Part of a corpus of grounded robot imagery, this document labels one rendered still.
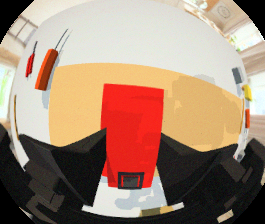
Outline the tan panel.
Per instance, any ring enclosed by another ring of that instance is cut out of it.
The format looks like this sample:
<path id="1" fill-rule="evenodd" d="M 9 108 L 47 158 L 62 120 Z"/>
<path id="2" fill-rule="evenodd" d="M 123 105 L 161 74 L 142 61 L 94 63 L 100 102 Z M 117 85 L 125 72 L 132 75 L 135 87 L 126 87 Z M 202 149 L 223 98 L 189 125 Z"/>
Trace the tan panel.
<path id="1" fill-rule="evenodd" d="M 196 151 L 238 144 L 242 100 L 208 81 L 164 68 L 127 63 L 56 67 L 48 123 L 55 147 L 76 143 L 100 129 L 104 84 L 164 89 L 161 133 Z"/>

